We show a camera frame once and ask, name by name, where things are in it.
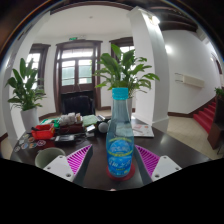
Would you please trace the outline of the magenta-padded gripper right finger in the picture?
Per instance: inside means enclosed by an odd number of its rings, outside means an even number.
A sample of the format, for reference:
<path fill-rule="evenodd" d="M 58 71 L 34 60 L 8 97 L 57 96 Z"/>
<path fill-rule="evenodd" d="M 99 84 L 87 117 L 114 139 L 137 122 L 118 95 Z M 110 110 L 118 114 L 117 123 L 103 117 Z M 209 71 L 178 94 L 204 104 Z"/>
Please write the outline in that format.
<path fill-rule="evenodd" d="M 158 156 L 138 145 L 134 148 L 134 156 L 144 185 L 181 170 L 181 167 L 167 155 Z"/>

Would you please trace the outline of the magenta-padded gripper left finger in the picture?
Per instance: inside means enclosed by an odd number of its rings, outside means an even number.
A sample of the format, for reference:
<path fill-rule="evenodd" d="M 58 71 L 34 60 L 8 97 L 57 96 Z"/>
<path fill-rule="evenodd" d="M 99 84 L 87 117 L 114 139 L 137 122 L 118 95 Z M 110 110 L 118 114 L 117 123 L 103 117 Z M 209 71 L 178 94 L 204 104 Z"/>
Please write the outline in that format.
<path fill-rule="evenodd" d="M 92 155 L 93 146 L 87 145 L 68 156 L 57 156 L 44 170 L 81 186 Z"/>

